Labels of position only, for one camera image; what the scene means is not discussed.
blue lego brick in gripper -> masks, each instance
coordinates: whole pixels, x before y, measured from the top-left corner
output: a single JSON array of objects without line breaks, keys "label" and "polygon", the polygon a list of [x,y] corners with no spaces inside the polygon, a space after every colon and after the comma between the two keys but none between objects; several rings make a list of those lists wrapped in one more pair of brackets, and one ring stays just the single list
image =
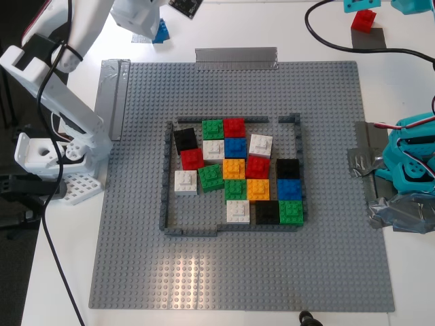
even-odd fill
[{"label": "blue lego brick in gripper", "polygon": [[299,179],[279,179],[278,200],[302,200],[302,190]]},{"label": "blue lego brick in gripper", "polygon": [[160,24],[158,25],[158,31],[156,34],[156,38],[153,40],[153,44],[155,43],[163,43],[163,41],[168,40],[169,37],[169,32],[168,32],[168,28],[166,27],[166,24],[164,23],[164,20],[161,18],[160,19]]},{"label": "blue lego brick in gripper", "polygon": [[246,139],[225,138],[225,158],[246,159]]}]

orange lego brick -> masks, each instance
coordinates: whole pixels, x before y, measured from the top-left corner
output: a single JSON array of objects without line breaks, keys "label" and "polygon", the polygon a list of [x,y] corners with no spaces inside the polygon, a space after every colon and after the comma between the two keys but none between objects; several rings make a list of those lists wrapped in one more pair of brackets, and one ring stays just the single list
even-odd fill
[{"label": "orange lego brick", "polygon": [[270,200],[269,180],[248,179],[247,199],[251,202],[256,200]]},{"label": "orange lego brick", "polygon": [[223,164],[224,179],[238,180],[245,178],[245,160],[244,159],[224,159]]}]

white table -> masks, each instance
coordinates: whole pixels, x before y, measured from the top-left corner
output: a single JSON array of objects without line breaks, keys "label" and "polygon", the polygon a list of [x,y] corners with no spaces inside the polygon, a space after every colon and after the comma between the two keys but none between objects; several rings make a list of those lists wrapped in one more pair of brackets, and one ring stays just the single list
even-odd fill
[{"label": "white table", "polygon": [[[305,28],[304,14],[311,5],[204,3],[193,21],[164,7],[162,17],[171,40],[155,46],[131,43],[131,33],[117,27],[109,18],[84,62],[70,75],[68,85],[93,108],[102,60],[194,62],[195,48],[277,46],[279,61],[357,61],[364,111],[369,122],[393,124],[406,116],[430,110],[435,82],[431,64],[403,54],[349,54],[327,48],[314,40]],[[388,3],[376,8],[376,12],[376,25],[384,28],[389,47],[406,47],[435,56],[431,13],[403,16]],[[329,41],[351,47],[353,16],[343,13],[342,3],[331,3],[315,11],[311,23]],[[100,176],[103,181],[104,170]],[[298,325],[297,312],[89,309],[102,203],[103,194],[100,194],[67,210],[55,202],[48,209],[48,227],[87,325]],[[417,325],[417,321],[430,324],[435,294],[432,281],[435,233],[400,234],[387,228],[384,235],[396,311],[390,314],[315,313],[324,325],[409,326]],[[78,325],[42,229],[22,325]]]}]

red lego brick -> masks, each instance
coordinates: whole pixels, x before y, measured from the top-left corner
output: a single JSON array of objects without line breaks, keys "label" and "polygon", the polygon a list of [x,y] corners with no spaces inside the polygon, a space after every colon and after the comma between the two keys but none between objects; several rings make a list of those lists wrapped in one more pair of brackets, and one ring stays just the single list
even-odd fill
[{"label": "red lego brick", "polygon": [[225,138],[244,138],[245,120],[243,118],[224,119]]},{"label": "red lego brick", "polygon": [[371,10],[361,10],[356,13],[351,29],[355,29],[360,32],[370,33],[373,22],[375,21],[376,12]]},{"label": "red lego brick", "polygon": [[191,171],[198,170],[204,167],[203,151],[201,148],[189,149],[181,151],[181,163],[183,170]]},{"label": "red lego brick", "polygon": [[246,179],[269,179],[270,165],[271,161],[267,158],[249,155],[245,171]]}]

red wire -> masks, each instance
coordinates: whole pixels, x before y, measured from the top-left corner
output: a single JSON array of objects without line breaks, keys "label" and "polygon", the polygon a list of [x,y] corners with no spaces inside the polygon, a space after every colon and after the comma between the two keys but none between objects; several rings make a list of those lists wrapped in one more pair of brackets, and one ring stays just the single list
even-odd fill
[{"label": "red wire", "polygon": [[42,13],[47,9],[48,5],[51,2],[52,2],[52,0],[46,0],[46,2],[44,2],[44,4],[42,5],[41,9],[39,9],[39,11],[36,14],[36,16],[32,19],[32,21],[30,22],[28,27],[24,30],[24,33],[22,34],[22,37],[21,37],[21,42],[22,42],[22,39],[24,39],[24,36],[26,36],[27,32],[29,32],[29,30],[36,23],[36,21],[39,19],[39,17],[42,15]]},{"label": "red wire", "polygon": [[433,117],[429,117],[417,122],[413,122],[412,124],[409,124],[407,126],[392,126],[390,124],[375,124],[376,128],[380,128],[380,129],[394,129],[394,130],[400,130],[400,129],[411,129],[417,126],[421,126],[422,124],[427,124],[428,122],[434,121],[435,120],[435,116]]}]

